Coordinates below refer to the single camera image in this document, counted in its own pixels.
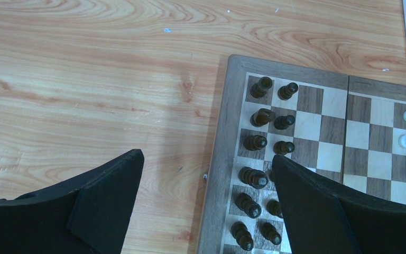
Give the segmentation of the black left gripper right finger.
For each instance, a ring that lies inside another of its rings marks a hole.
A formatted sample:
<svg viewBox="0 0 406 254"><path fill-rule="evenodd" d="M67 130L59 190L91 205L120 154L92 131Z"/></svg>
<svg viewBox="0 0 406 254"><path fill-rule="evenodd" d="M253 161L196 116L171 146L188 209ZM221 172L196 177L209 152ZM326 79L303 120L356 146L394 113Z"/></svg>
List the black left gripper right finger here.
<svg viewBox="0 0 406 254"><path fill-rule="evenodd" d="M406 253L406 205L314 173L283 156L272 161L293 253Z"/></svg>

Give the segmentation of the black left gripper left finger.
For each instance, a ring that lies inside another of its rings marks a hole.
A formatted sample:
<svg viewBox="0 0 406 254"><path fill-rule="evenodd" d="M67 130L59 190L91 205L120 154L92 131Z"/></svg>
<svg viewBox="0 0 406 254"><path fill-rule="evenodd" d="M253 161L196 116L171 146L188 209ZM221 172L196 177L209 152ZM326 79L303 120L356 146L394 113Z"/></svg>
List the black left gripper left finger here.
<svg viewBox="0 0 406 254"><path fill-rule="evenodd" d="M55 185L0 199L0 253L121 253L144 166L140 149Z"/></svg>

